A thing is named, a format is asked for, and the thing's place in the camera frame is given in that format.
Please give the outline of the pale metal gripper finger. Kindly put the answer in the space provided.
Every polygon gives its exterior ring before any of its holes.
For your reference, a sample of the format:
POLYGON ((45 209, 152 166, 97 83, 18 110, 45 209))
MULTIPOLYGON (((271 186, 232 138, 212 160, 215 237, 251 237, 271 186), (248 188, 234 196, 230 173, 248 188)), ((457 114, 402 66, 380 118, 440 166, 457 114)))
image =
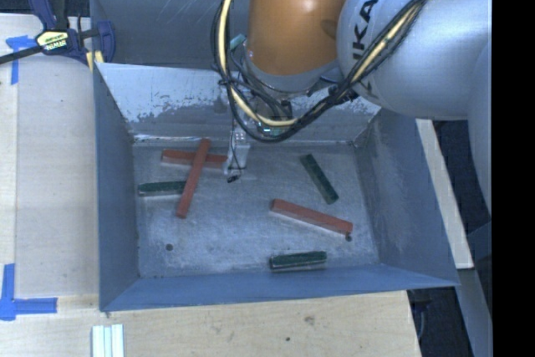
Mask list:
POLYGON ((239 170, 247 168, 247 158, 250 151, 251 144, 245 133, 239 132, 237 134, 237 166, 239 170))
POLYGON ((223 170, 227 178, 227 182, 233 182, 239 178, 239 163, 237 160, 236 143, 233 132, 230 135, 227 160, 223 170))

